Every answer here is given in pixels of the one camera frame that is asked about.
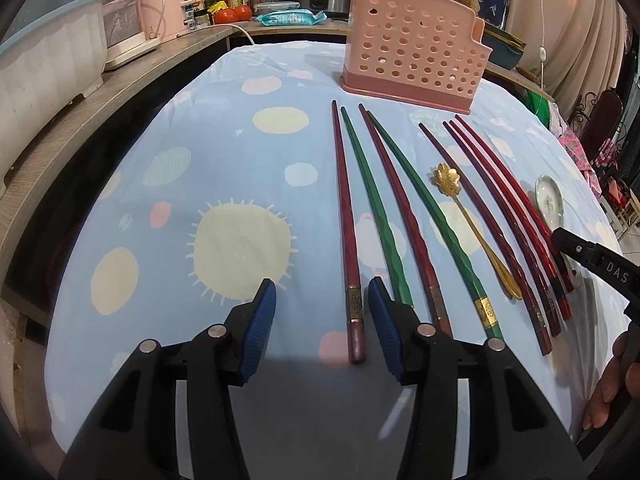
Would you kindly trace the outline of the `person's right hand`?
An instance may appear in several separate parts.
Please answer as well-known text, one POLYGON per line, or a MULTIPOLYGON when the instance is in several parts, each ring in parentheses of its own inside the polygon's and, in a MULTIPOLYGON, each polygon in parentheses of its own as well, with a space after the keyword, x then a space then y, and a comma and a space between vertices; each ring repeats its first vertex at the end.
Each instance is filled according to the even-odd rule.
POLYGON ((586 405, 582 429, 600 428, 608 420, 611 403, 621 386, 625 386, 633 399, 640 396, 640 368, 632 363, 626 372, 622 372, 622 356, 627 347, 628 333, 622 333, 614 341, 612 359, 608 361, 603 374, 594 388, 586 405))

